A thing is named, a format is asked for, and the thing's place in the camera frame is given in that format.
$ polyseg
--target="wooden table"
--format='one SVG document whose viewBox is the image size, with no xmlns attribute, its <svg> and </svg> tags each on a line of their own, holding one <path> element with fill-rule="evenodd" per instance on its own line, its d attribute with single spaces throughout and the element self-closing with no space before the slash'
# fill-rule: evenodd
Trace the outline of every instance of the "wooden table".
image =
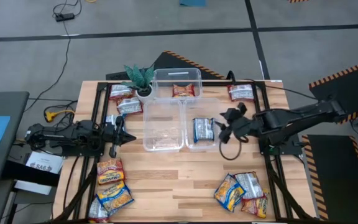
<svg viewBox="0 0 358 224">
<path fill-rule="evenodd" d="M 225 82 L 224 80 L 211 80 L 208 82 Z M 96 85 L 98 81 L 85 81 L 82 84 L 75 121 L 91 119 Z M 267 85 L 282 87 L 281 82 L 266 81 Z M 283 90 L 267 88 L 271 108 L 288 108 L 288 102 Z M 205 86 L 203 97 L 217 98 L 226 108 L 214 107 L 214 110 L 224 112 L 228 107 L 236 107 L 238 103 L 231 102 L 227 88 L 222 86 Z M 248 108 L 247 117 L 255 113 L 254 103 L 245 101 Z M 97 121 L 100 121 L 103 101 L 99 106 Z M 108 114 L 117 114 L 116 104 L 110 102 Z M 241 155 L 234 161 L 227 161 L 221 157 L 218 149 L 208 152 L 190 152 L 186 147 L 180 152 L 147 152 L 143 148 L 143 115 L 131 115 L 126 118 L 127 132 L 137 137 L 137 140 L 123 145 L 117 151 L 122 158 L 126 174 L 126 184 L 132 191 L 134 202 L 120 209 L 111 217 L 112 222 L 249 222 L 254 220 L 275 220 L 272 201 L 268 201 L 266 219 L 241 212 L 241 205 L 236 207 L 234 213 L 223 209 L 213 198 L 217 189 L 227 173 L 256 171 L 263 188 L 269 189 L 264 158 L 259 153 L 256 138 L 249 138 L 243 144 Z M 101 161 L 109 159 L 108 149 Z M 238 141 L 232 140 L 225 146 L 225 154 L 232 157 L 238 150 Z M 63 198 L 67 186 L 68 176 L 75 158 L 65 160 L 60 174 L 60 181 L 53 205 L 55 216 L 61 214 Z M 67 204 L 78 189 L 80 181 L 81 157 L 74 169 L 68 187 Z M 303 164 L 294 156 L 282 156 L 283 170 L 288 189 L 296 201 L 305 209 L 306 213 L 315 216 L 313 200 L 311 198 L 308 181 Z M 99 186 L 96 191 L 102 191 L 109 185 Z M 85 216 L 88 192 L 85 192 L 81 203 L 80 218 Z M 280 211 L 285 217 L 285 207 L 282 195 L 278 190 Z"/>
</svg>

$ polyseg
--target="plastic bin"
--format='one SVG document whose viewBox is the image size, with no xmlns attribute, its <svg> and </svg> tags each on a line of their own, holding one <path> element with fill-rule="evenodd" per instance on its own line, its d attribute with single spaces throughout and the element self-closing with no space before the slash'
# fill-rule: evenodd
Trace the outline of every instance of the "plastic bin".
<svg viewBox="0 0 358 224">
<path fill-rule="evenodd" d="M 164 68 L 154 71 L 153 88 L 156 99 L 172 98 L 173 84 L 178 86 L 194 85 L 195 97 L 203 95 L 201 72 L 198 68 Z"/>
<path fill-rule="evenodd" d="M 218 146 L 220 129 L 216 124 L 213 125 L 214 141 L 199 140 L 197 143 L 194 143 L 193 119 L 214 118 L 215 121 L 221 122 L 222 116 L 219 113 L 223 111 L 224 110 L 221 109 L 220 101 L 216 98 L 188 98 L 183 102 L 186 145 L 190 150 L 199 151 Z"/>
<path fill-rule="evenodd" d="M 183 106 L 178 99 L 144 105 L 143 146 L 147 151 L 179 151 L 184 146 Z"/>
</svg>

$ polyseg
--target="yellow snack bag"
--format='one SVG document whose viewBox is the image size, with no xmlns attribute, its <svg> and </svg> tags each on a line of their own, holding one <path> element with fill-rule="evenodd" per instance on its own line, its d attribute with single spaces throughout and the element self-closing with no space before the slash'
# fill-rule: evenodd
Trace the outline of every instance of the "yellow snack bag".
<svg viewBox="0 0 358 224">
<path fill-rule="evenodd" d="M 245 190 L 235 178 L 228 174 L 219 188 L 216 189 L 214 197 L 225 209 L 233 212 L 234 207 L 240 203 L 241 197 L 245 193 Z"/>
<path fill-rule="evenodd" d="M 108 213 L 115 213 L 119 208 L 134 201 L 123 180 L 114 183 L 110 188 L 96 196 Z"/>
<path fill-rule="evenodd" d="M 98 163 L 99 184 L 107 184 L 118 180 L 124 180 L 124 168 L 121 159 L 110 159 Z"/>
</svg>

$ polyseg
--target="concrete floor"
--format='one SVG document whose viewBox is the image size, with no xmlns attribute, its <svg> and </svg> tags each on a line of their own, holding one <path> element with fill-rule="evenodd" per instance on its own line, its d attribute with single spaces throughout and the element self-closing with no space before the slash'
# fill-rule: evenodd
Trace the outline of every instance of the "concrete floor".
<svg viewBox="0 0 358 224">
<path fill-rule="evenodd" d="M 0 0 L 0 37 L 65 35 L 63 24 L 52 18 L 54 5 L 63 2 Z M 98 0 L 94 4 L 83 1 L 81 15 L 66 25 L 69 34 L 250 28 L 243 0 L 207 0 L 207 4 L 197 8 L 180 7 L 178 1 L 166 0 Z M 309 0 L 294 4 L 287 0 L 251 0 L 251 4 L 258 27 L 358 24 L 358 1 L 353 0 Z M 78 10 L 69 6 L 65 9 Z M 358 64 L 358 29 L 259 35 L 270 78 L 283 80 L 286 88 L 309 95 L 309 82 Z M 67 40 L 0 42 L 0 91 L 25 90 L 30 97 L 36 97 L 58 77 L 66 45 Z M 75 100 L 83 80 L 104 80 L 105 74 L 122 71 L 124 64 L 148 66 L 163 50 L 172 50 L 219 73 L 233 70 L 237 78 L 262 78 L 251 32 L 75 39 L 62 79 L 43 97 Z M 292 108 L 312 102 L 291 93 L 287 97 Z M 55 104 L 38 101 L 23 116 L 17 136 L 24 136 L 34 123 L 44 124 L 43 109 Z M 358 140 L 348 124 L 320 124 L 303 133 L 354 135 Z M 22 151 L 13 148 L 12 155 L 18 156 Z M 34 196 L 31 202 L 48 199 L 53 200 L 53 194 L 47 199 Z M 50 206 L 30 206 L 17 213 L 14 223 L 47 220 Z"/>
</svg>

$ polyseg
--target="blue snack bag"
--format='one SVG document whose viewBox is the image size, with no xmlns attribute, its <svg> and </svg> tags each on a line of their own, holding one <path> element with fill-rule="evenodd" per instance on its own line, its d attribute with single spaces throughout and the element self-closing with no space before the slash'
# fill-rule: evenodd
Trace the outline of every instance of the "blue snack bag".
<svg viewBox="0 0 358 224">
<path fill-rule="evenodd" d="M 197 143 L 199 140 L 214 141 L 214 119 L 194 118 L 193 136 L 194 143 Z"/>
<path fill-rule="evenodd" d="M 234 207 L 241 202 L 242 196 L 246 191 L 236 181 L 236 179 L 228 174 L 218 189 L 216 189 L 214 198 L 230 212 L 234 212 Z"/>
<path fill-rule="evenodd" d="M 115 213 L 119 208 L 134 201 L 131 196 L 131 191 L 123 180 L 114 183 L 104 192 L 98 193 L 97 196 L 100 204 L 108 213 Z"/>
</svg>

